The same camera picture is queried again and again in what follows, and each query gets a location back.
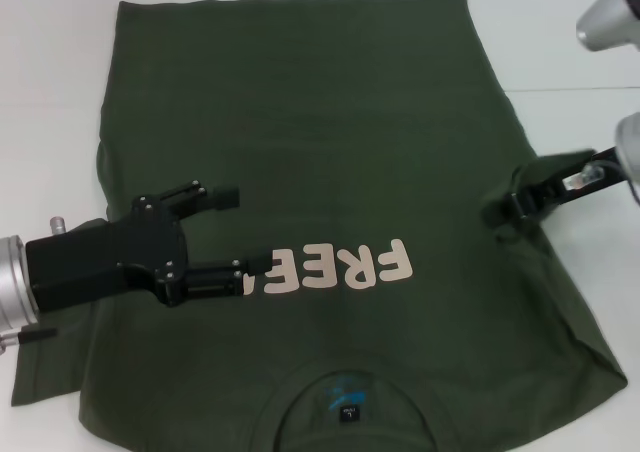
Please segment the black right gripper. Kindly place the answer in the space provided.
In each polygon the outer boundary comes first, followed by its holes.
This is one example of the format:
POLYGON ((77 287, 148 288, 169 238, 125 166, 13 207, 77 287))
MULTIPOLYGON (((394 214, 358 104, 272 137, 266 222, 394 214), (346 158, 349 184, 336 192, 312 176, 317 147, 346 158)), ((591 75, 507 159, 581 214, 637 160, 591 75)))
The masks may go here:
POLYGON ((614 147, 601 152, 582 150, 548 156, 551 176, 524 184, 513 180, 504 200, 509 221, 542 221, 558 206, 624 181, 614 147))

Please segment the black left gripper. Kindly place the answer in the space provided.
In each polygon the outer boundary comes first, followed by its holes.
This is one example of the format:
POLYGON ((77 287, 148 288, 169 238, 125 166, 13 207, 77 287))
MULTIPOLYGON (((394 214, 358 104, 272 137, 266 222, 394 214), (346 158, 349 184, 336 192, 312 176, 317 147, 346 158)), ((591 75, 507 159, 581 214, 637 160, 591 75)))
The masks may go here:
POLYGON ((238 186, 211 190, 198 180, 145 201, 115 222, 96 224, 26 244, 31 291, 41 313, 70 308, 134 290, 162 304, 241 297, 244 279, 273 267, 271 253, 188 265, 180 220, 208 210, 240 206, 238 186))

